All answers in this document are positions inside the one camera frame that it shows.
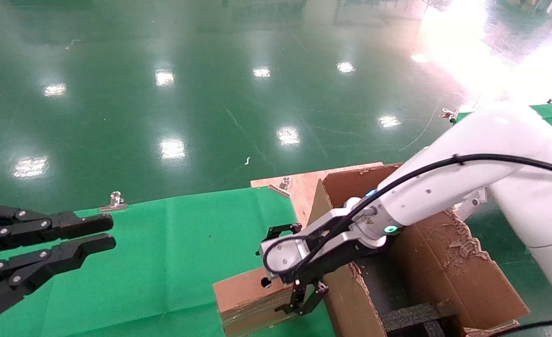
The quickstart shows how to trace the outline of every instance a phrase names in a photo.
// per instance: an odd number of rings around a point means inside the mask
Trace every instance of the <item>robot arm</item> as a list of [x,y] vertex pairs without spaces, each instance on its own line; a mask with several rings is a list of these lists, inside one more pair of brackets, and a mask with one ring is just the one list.
[[[478,111],[405,162],[377,186],[378,190],[433,162],[482,153],[552,163],[552,126],[528,107]],[[368,196],[350,199],[345,207],[331,210],[301,232],[289,235],[287,241],[282,237],[264,241],[260,255],[269,252],[264,261],[270,277],[301,286],[316,285],[324,274],[377,251],[397,228],[443,211],[484,187],[552,285],[552,172],[513,162],[483,160],[445,166],[395,186],[353,216],[348,230],[327,241],[299,270],[294,266],[310,253],[315,242]],[[280,248],[270,249],[278,241]]]

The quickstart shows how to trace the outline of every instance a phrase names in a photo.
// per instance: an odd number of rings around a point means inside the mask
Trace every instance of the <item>green floor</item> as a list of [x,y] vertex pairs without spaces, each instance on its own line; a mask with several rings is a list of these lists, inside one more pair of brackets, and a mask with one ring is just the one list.
[[[443,107],[551,97],[550,0],[0,0],[0,204],[398,162],[450,127]],[[502,215],[475,220],[532,320],[552,317]]]

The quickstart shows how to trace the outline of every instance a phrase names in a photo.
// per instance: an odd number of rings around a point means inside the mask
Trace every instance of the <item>cable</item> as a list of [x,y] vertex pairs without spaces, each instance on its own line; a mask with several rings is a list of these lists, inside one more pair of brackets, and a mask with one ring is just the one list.
[[542,326],[551,326],[551,325],[552,325],[552,320],[551,321],[530,323],[530,324],[525,324],[525,325],[522,325],[522,326],[516,326],[515,328],[510,328],[510,329],[507,329],[505,331],[499,331],[497,333],[493,333],[492,335],[489,335],[488,337],[499,337],[499,336],[508,335],[510,333],[514,333],[514,332],[517,332],[517,331],[529,330],[529,329],[534,329],[534,328],[540,328]]
[[440,160],[437,162],[433,162],[432,164],[426,165],[424,167],[420,167],[415,171],[411,171],[407,173],[406,175],[399,177],[395,181],[391,182],[390,184],[384,186],[382,189],[378,190],[371,196],[367,197],[359,203],[354,209],[352,209],[347,215],[345,215],[342,219],[338,221],[336,225],[333,226],[333,228],[330,229],[330,232],[315,245],[315,247],[310,251],[310,253],[305,256],[299,263],[297,263],[295,266],[290,267],[289,269],[286,269],[284,271],[273,271],[266,263],[268,252],[272,250],[272,248],[276,245],[279,245],[280,243],[284,241],[289,241],[289,237],[285,237],[282,240],[276,241],[274,244],[272,244],[263,254],[263,266],[265,268],[274,274],[278,273],[288,273],[290,271],[298,271],[302,267],[305,267],[311,260],[314,258],[315,254],[320,251],[324,245],[330,241],[333,237],[340,234],[344,231],[344,228],[348,227],[349,224],[353,222],[353,216],[356,216],[362,209],[367,207],[367,205],[371,204],[374,200],[378,199],[379,197],[386,194],[388,191],[392,190],[396,186],[399,186],[400,184],[408,181],[409,179],[413,179],[414,177],[417,177],[419,175],[423,175],[424,173],[428,173],[432,170],[440,169],[445,166],[450,166],[453,164],[459,164],[461,166],[465,165],[465,162],[469,161],[479,161],[479,160],[490,160],[490,161],[502,161],[502,162],[513,162],[516,164],[522,164],[526,166],[533,166],[540,169],[552,171],[552,164],[548,162],[543,162],[539,160],[534,160],[530,158],[524,158],[521,156],[512,156],[512,155],[499,155],[499,154],[473,154],[473,155],[454,155],[451,158]]
[[293,240],[306,240],[309,237],[310,237],[309,235],[287,236],[287,237],[283,237],[281,240],[276,241],[273,245],[270,245],[270,247],[268,247],[268,249],[266,249],[265,252],[263,252],[263,266],[265,266],[267,271],[269,271],[270,273],[272,273],[274,275],[282,273],[283,271],[275,271],[274,269],[272,269],[268,266],[268,254],[272,251],[272,249],[274,249],[274,247],[278,247],[278,245],[280,245],[280,243],[283,243],[283,242],[286,242],[286,241],[293,241]]

